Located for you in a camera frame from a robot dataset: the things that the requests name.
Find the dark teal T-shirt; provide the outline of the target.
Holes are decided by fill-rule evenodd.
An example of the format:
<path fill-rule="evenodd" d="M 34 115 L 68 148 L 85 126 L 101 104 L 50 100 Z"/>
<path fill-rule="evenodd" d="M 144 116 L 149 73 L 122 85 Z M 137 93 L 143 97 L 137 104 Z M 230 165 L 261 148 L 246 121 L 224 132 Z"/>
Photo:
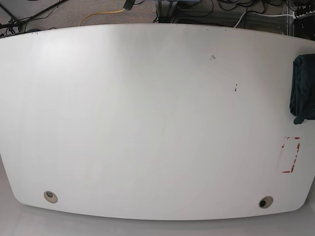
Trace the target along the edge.
<path fill-rule="evenodd" d="M 293 62 L 290 112 L 294 124 L 315 118 L 315 56 L 299 55 Z"/>

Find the red tape rectangle marking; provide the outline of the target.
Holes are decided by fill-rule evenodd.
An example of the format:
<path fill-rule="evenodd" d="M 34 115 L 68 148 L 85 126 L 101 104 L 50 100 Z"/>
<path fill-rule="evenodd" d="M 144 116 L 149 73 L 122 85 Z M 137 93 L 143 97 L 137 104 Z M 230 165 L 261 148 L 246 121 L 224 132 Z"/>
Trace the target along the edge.
<path fill-rule="evenodd" d="M 281 173 L 292 173 L 301 145 L 300 137 L 285 137 L 281 147 L 278 169 Z"/>

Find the black tripod leg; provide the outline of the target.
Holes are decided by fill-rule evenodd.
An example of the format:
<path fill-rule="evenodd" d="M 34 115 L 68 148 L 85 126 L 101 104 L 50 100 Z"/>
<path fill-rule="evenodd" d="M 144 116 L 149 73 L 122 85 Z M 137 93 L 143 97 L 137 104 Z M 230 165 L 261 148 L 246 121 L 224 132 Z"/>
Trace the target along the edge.
<path fill-rule="evenodd" d="M 16 19 L 33 16 L 58 2 L 58 0 L 0 0 L 0 4 Z"/>

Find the white power strip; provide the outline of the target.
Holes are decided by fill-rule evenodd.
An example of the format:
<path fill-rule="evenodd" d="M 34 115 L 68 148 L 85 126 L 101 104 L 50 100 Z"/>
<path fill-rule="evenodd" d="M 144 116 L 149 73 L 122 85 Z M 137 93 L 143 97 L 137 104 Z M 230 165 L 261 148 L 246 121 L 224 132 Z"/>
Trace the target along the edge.
<path fill-rule="evenodd" d="M 313 16 L 315 14 L 315 6 L 314 5 L 307 5 L 301 6 L 296 9 L 293 13 L 294 19 L 302 19 L 305 17 Z"/>

